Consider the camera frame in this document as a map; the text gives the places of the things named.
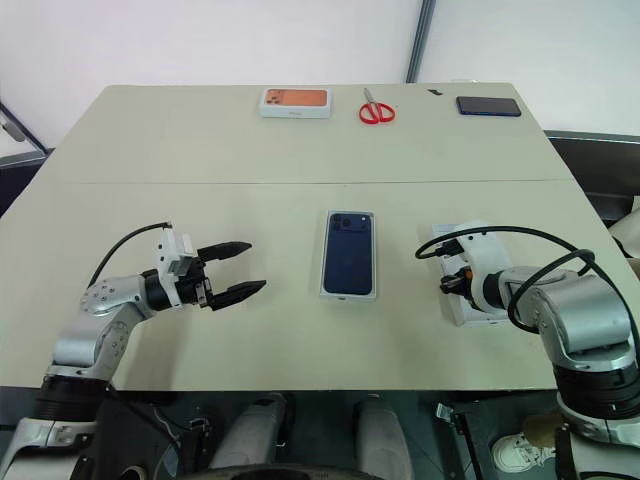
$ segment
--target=black phone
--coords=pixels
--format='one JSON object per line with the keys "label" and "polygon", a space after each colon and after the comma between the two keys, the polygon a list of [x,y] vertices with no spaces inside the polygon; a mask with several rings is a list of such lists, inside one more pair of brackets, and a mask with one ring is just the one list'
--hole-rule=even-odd
{"label": "black phone", "polygon": [[375,298],[375,240],[370,212],[332,212],[322,283],[326,294]]}
{"label": "black phone", "polygon": [[519,117],[522,115],[513,98],[458,97],[458,110],[463,115],[494,115]]}

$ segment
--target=sneaker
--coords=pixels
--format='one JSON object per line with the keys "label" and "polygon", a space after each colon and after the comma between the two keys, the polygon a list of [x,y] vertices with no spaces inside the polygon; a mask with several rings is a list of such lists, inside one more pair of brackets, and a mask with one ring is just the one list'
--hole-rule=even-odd
{"label": "sneaker", "polygon": [[524,433],[500,438],[491,448],[493,461],[506,473],[526,472],[535,466],[541,467],[548,458],[556,456],[555,448],[540,448],[531,445]]}

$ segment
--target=black cable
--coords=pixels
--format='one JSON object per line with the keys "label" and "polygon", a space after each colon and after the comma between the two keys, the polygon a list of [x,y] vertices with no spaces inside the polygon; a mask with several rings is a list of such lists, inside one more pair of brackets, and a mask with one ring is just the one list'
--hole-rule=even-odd
{"label": "black cable", "polygon": [[[474,233],[485,233],[485,232],[513,232],[513,233],[524,233],[527,235],[534,235],[537,237],[541,237],[544,238],[546,240],[549,240],[550,242],[553,242],[557,245],[560,245],[561,247],[566,248],[567,250],[573,252],[578,251],[578,248],[575,247],[574,245],[572,245],[571,243],[567,242],[566,240],[563,240],[560,237],[556,237],[555,235],[552,235],[550,233],[547,232],[543,232],[542,230],[536,230],[533,228],[527,228],[527,227],[517,227],[517,226],[512,226],[512,225],[499,225],[499,226],[488,226],[488,227],[475,227],[475,228],[467,228],[464,230],[460,230],[457,232],[451,232],[451,233],[447,233],[445,235],[441,235],[439,237],[434,238],[433,240],[429,240],[427,243],[425,243],[424,245],[422,245],[420,248],[418,248],[418,250],[416,250],[415,253],[415,257],[417,259],[424,259],[424,258],[431,258],[436,256],[435,252],[430,252],[427,254],[424,254],[424,251],[427,250],[428,248],[438,244],[438,243],[442,243],[446,240],[451,240],[454,238],[458,238],[461,237],[463,235],[471,235]],[[607,275],[607,273],[602,269],[602,267],[600,267],[600,265],[598,265],[595,262],[595,257],[592,255],[587,255],[585,254],[586,252],[589,252],[589,250],[581,250],[580,254],[576,254],[575,256],[570,257],[568,260],[571,260],[572,258],[581,258],[584,262],[585,262],[585,267],[583,267],[580,271],[578,271],[578,275],[584,275],[585,273],[587,273],[589,271],[589,269],[593,270],[600,278],[602,278],[605,282],[607,282],[609,284],[609,286],[611,288],[613,288],[613,290],[616,292],[616,294],[618,295],[618,298],[620,298],[620,301],[622,301],[622,303],[624,304],[626,310],[627,310],[627,315],[629,315],[629,322],[631,324],[631,335],[633,337],[633,341],[635,343],[635,349],[636,349],[636,362],[638,364],[638,366],[640,367],[640,333],[638,332],[638,326],[636,325],[636,322],[633,318],[633,314],[631,313],[631,309],[629,308],[629,305],[627,304],[627,301],[624,299],[624,297],[622,296],[622,293],[620,293],[620,290],[618,289],[618,287],[615,285],[615,283],[613,283],[613,280],[611,280],[611,277],[609,277],[609,275]],[[565,263],[564,261],[561,261],[562,259],[564,259],[565,257],[562,257],[561,259],[556,260],[555,262],[560,262],[559,265],[561,265],[562,263]],[[530,277],[529,279],[527,279],[527,281],[525,283],[523,283],[520,287],[520,289],[518,289],[518,291],[516,292],[516,294],[518,292],[520,292],[520,290],[522,290],[522,293],[518,296],[518,298],[516,299],[519,300],[519,297],[521,297],[526,290],[523,290],[523,287],[525,286],[525,284],[531,280],[532,277]],[[513,303],[514,307],[515,307],[515,303],[513,301],[513,298],[511,299],[511,302],[509,303],[509,305],[511,306],[511,304]],[[525,331],[531,331],[529,329],[529,327],[527,327],[527,325],[523,325],[520,322],[518,322],[515,317],[513,315],[509,316],[509,320],[511,321],[511,323],[513,323],[516,327],[525,330]]]}
{"label": "black cable", "polygon": [[176,456],[178,457],[178,468],[180,470],[180,473],[185,474],[186,463],[184,461],[184,455],[182,454],[182,450],[180,450],[180,445],[178,445],[178,442],[176,442],[176,440],[169,434],[169,432],[167,432],[164,428],[158,425],[158,423],[153,418],[149,417],[146,413],[144,413],[142,410],[140,410],[131,402],[129,402],[129,400],[124,398],[120,394],[120,392],[116,390],[116,388],[113,385],[109,384],[107,386],[107,391],[111,393],[113,398],[118,400],[131,413],[133,413],[136,417],[138,417],[140,420],[142,420],[144,423],[149,425],[151,428],[153,428],[156,432],[160,433],[163,437],[165,437],[169,441],[169,443],[171,444],[171,446],[176,452]]}
{"label": "black cable", "polygon": [[520,285],[520,288],[516,290],[516,293],[513,294],[513,297],[511,297],[511,300],[509,301],[509,306],[507,307],[507,316],[509,317],[509,320],[511,321],[511,323],[513,323],[520,330],[524,330],[525,332],[536,333],[536,334],[540,333],[537,327],[530,327],[529,325],[525,325],[524,323],[520,322],[516,318],[517,304],[522,298],[522,296],[526,293],[526,291],[533,286],[533,284],[535,284],[545,275],[554,271],[560,265],[563,265],[573,260],[574,258],[581,258],[582,260],[584,260],[585,263],[587,263],[588,261],[593,262],[596,256],[591,250],[587,250],[584,248],[574,250],[573,252],[567,253],[566,255],[558,258],[557,260],[554,260],[553,262],[548,263],[547,265],[542,267],[540,270],[538,270],[536,273],[534,273],[529,278],[527,278],[527,280],[522,285]]}
{"label": "black cable", "polygon": [[118,250],[118,248],[120,248],[127,240],[130,240],[131,238],[135,237],[136,235],[142,232],[147,232],[149,230],[154,230],[156,228],[171,228],[171,224],[169,222],[154,223],[152,225],[147,225],[146,227],[138,228],[137,230],[134,230],[133,232],[122,237],[118,241],[118,243],[116,243],[113,247],[111,247],[111,250],[109,250],[107,254],[104,256],[104,258],[96,268],[96,271],[93,272],[93,275],[91,276],[91,280],[89,280],[89,285],[87,285],[87,288],[89,288],[91,285],[96,283],[96,281],[98,280],[98,276],[100,275],[100,273],[102,273],[102,270],[104,269],[109,259],[113,256],[114,253],[116,253],[116,250]]}
{"label": "black cable", "polygon": [[[488,232],[513,232],[513,233],[524,233],[526,235],[533,235],[536,237],[544,238],[545,240],[549,240],[561,247],[566,248],[570,252],[578,250],[578,247],[570,244],[566,240],[563,240],[560,237],[556,237],[547,232],[543,232],[542,230],[536,230],[535,228],[527,228],[527,227],[516,227],[513,225],[498,225],[498,226],[488,226],[488,227],[474,227],[474,228],[465,228],[464,230],[459,230],[457,232],[447,233],[445,235],[440,235],[439,237],[434,238],[433,240],[429,240],[427,243],[422,245],[418,250],[416,250],[415,256],[418,260],[422,260],[425,258],[435,257],[435,252],[424,253],[428,248],[442,243],[445,240],[451,240],[453,238],[462,237],[464,235],[471,235],[474,233],[488,233]],[[578,272],[578,275],[584,275],[589,271],[590,265],[585,266],[582,270]]]}

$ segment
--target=metal pole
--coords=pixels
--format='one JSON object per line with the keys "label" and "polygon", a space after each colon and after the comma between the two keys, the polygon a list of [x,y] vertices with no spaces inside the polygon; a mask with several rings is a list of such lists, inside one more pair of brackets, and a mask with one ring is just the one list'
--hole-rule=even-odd
{"label": "metal pole", "polygon": [[431,17],[433,17],[433,9],[436,6],[436,0],[422,0],[420,8],[420,17],[418,18],[418,28],[413,39],[413,49],[411,50],[411,60],[409,61],[409,70],[405,83],[416,83],[416,77],[422,63],[422,54],[424,53],[424,44],[429,34],[429,26],[431,25]]}

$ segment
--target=red scissors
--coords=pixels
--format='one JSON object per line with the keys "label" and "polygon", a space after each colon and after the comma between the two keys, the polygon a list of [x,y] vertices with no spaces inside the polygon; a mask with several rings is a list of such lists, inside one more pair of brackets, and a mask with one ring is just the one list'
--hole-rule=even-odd
{"label": "red scissors", "polygon": [[375,125],[376,123],[390,122],[396,118],[395,110],[385,103],[376,102],[368,88],[364,89],[364,96],[367,103],[360,107],[359,112],[360,120],[364,123]]}

